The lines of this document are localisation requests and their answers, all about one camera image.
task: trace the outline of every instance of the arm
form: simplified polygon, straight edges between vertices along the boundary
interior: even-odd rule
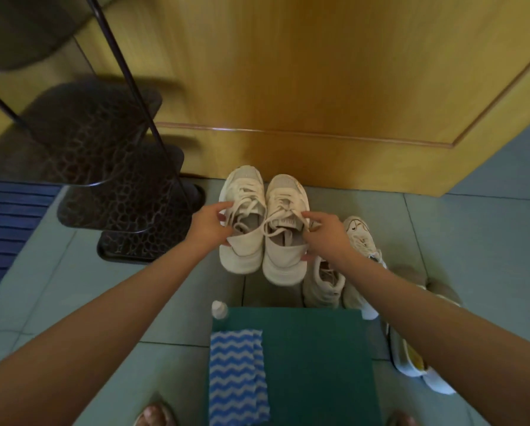
[[[530,424],[530,343],[421,290],[353,250],[335,215],[305,233],[328,260],[468,403],[492,424]]]
[[[232,205],[200,209],[185,241],[0,362],[0,425],[73,423],[191,270],[231,235],[218,213]]]

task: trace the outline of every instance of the forearm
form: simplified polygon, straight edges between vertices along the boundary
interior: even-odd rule
[[[530,343],[350,252],[341,272],[493,424],[530,424]]]
[[[0,424],[73,423],[204,255],[177,245],[2,361]]]

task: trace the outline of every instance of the shoe pair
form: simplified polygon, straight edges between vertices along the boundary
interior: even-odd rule
[[[445,301],[449,301],[459,307],[462,306],[462,301],[460,300],[459,295],[450,286],[433,278],[427,279],[424,275],[410,266],[396,266],[392,268],[391,271],[401,278],[412,282],[421,289],[434,293]],[[437,393],[445,395],[456,393],[455,390],[441,378],[438,372],[431,368],[394,328],[386,325],[385,333],[388,339],[393,366],[395,366],[399,372],[408,377],[421,377],[425,384]]]
[[[344,228],[354,250],[387,268],[381,250],[373,242],[368,225],[360,217],[346,218]],[[304,304],[309,308],[338,308],[341,296],[344,308],[360,309],[364,320],[374,320],[379,315],[352,284],[346,284],[344,275],[332,270],[322,257],[317,257],[309,264],[302,294]]]
[[[302,233],[310,211],[304,187],[290,175],[276,175],[267,188],[253,166],[241,166],[226,179],[219,201],[232,201],[223,225],[233,227],[230,246],[219,247],[222,266],[234,274],[250,274],[262,264],[273,284],[291,286],[305,276],[301,257],[308,249]]]

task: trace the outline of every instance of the zigzag patterned cloth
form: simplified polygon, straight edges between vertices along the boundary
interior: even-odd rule
[[[262,330],[212,333],[209,393],[210,426],[270,420]]]

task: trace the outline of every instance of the black metal pole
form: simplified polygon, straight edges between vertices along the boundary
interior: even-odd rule
[[[3,111],[12,121],[16,122],[24,128],[28,128],[26,123],[16,114],[4,101],[0,98],[0,110]]]
[[[146,103],[144,102],[143,97],[141,96],[141,92],[139,91],[139,87],[136,85],[133,75],[131,74],[131,70],[128,68],[128,65],[127,65],[127,62],[125,61],[125,57],[123,56],[123,53],[121,52],[121,49],[119,49],[119,44],[117,44],[117,41],[115,40],[115,36],[113,35],[111,28],[109,27],[109,23],[107,23],[107,19],[105,19],[105,15],[103,14],[101,5],[98,3],[97,0],[87,0],[87,2],[89,6],[91,7],[93,16],[95,16],[95,18],[97,19],[97,22],[99,24],[99,27],[101,28],[101,31],[103,31],[105,40],[107,40],[107,44],[109,45],[111,52],[113,52],[113,56],[117,60],[117,64],[119,64],[119,68],[121,69],[121,72],[123,72],[123,76],[125,77],[125,81],[127,82],[128,87],[131,88],[131,92],[133,93],[133,96],[136,102],[141,107],[141,111],[144,117],[147,119],[148,127],[151,129],[152,135],[155,137],[156,143],[158,143],[162,152],[166,156],[166,159],[168,161],[168,164],[170,165],[172,174],[176,178],[176,181],[178,182],[178,185],[180,186],[180,190],[182,191],[182,194],[184,195],[184,200],[186,200],[186,204],[188,205],[190,212],[193,212],[193,207],[192,207],[192,204],[190,203],[190,200],[188,199],[188,194],[186,194],[186,190],[184,189],[184,186],[182,185],[182,181],[180,180],[180,173],[176,171],[176,167],[174,166],[172,158],[170,158],[168,152],[166,151],[166,147],[164,146],[164,143],[162,142],[160,133],[155,126],[155,121],[153,121],[151,114],[148,112],[148,107]]]

